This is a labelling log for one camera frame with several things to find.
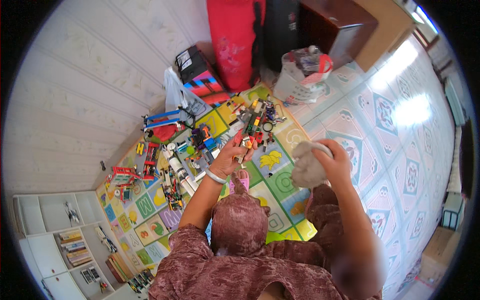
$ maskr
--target play mat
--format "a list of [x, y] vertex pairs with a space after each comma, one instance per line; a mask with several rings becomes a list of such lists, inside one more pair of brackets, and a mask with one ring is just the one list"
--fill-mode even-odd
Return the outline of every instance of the play mat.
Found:
[[[250, 105], [257, 98], [266, 99], [267, 94], [272, 92], [265, 85], [258, 84], [232, 99], [239, 104], [245, 101]], [[316, 233], [313, 225], [304, 217], [305, 200], [310, 192], [308, 189], [294, 187], [290, 180], [293, 169], [292, 150], [299, 142], [309, 138], [282, 103], [277, 99], [274, 102], [279, 116], [285, 116], [287, 120], [274, 127], [275, 143], [270, 144], [266, 152], [259, 146], [252, 161], [244, 163], [243, 167], [250, 175], [250, 194], [259, 198], [262, 205], [271, 208], [269, 230], [289, 240], [309, 240]], [[232, 108], [224, 103], [206, 113], [196, 124], [207, 124], [217, 143], [225, 144], [243, 127], [243, 124], [239, 125], [241, 122], [231, 127], [228, 125], [235, 119], [231, 112]], [[184, 141], [185, 134], [188, 133], [180, 133], [173, 141]], [[118, 166], [132, 168], [135, 155], [136, 144]], [[162, 155], [160, 157], [157, 172], [158, 169], [168, 167], [167, 161]], [[219, 199], [229, 194], [228, 183], [229, 179]], [[107, 190], [105, 183], [96, 190], [112, 229], [137, 271], [148, 267], [155, 274], [159, 262], [170, 251], [168, 238], [177, 230], [182, 211], [168, 208], [158, 177], [136, 183], [132, 200], [126, 203], [114, 196], [114, 190], [113, 184]], [[184, 192], [183, 197], [188, 205], [189, 195]], [[206, 230], [208, 237], [210, 226], [211, 222]]]

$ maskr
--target black bag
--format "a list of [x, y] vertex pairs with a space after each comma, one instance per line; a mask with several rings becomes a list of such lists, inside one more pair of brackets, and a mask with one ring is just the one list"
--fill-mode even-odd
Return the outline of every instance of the black bag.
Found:
[[298, 48], [300, 0], [266, 0], [264, 59], [275, 72], [282, 70], [282, 55]]

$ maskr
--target white rocket model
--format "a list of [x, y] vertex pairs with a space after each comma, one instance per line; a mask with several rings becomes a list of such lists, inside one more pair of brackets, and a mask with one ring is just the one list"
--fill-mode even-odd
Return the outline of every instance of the white rocket model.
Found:
[[170, 150], [167, 147], [163, 146], [162, 147], [162, 152], [163, 156], [165, 156], [165, 159], [168, 161], [168, 163], [171, 165], [173, 171], [178, 175], [179, 180], [180, 180], [180, 185], [187, 191], [187, 193], [191, 196], [195, 193], [195, 191], [198, 189], [198, 184], [193, 180], [190, 175], [188, 175], [188, 172], [183, 168], [179, 160], [173, 155], [173, 149]]

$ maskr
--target hand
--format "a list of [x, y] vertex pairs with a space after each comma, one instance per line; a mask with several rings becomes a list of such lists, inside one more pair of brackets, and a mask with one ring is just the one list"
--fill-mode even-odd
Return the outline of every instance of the hand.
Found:
[[[254, 140], [252, 147], [248, 149], [247, 154], [243, 158], [243, 162], [251, 161], [253, 152], [257, 150], [257, 148], [257, 141]], [[225, 146], [223, 146], [222, 150], [208, 169], [220, 178], [226, 179], [228, 175], [240, 166], [236, 159], [232, 159], [233, 156], [243, 153], [245, 153], [245, 148], [233, 146], [233, 139], [231, 139], [225, 144]]]
[[312, 149], [313, 156], [322, 164], [327, 175], [327, 179], [332, 184], [332, 188], [345, 186], [351, 184], [350, 180], [350, 158], [345, 149], [334, 140], [319, 140], [332, 151], [333, 159], [331, 159], [325, 152], [318, 149]]

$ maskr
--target person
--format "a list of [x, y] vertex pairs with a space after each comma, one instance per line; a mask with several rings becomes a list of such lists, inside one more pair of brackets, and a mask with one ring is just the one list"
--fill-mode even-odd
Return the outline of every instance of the person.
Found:
[[[331, 188], [312, 191], [305, 216], [318, 232], [310, 241], [265, 245], [270, 208], [248, 194], [248, 173], [235, 171], [240, 164], [232, 159], [243, 150], [229, 141], [170, 236], [149, 299], [381, 299], [383, 246], [352, 186], [349, 157], [337, 142], [319, 142], [333, 154], [312, 150]], [[244, 161], [255, 149], [256, 142]], [[217, 201], [229, 174], [233, 193]], [[211, 218], [210, 246], [204, 231]]]

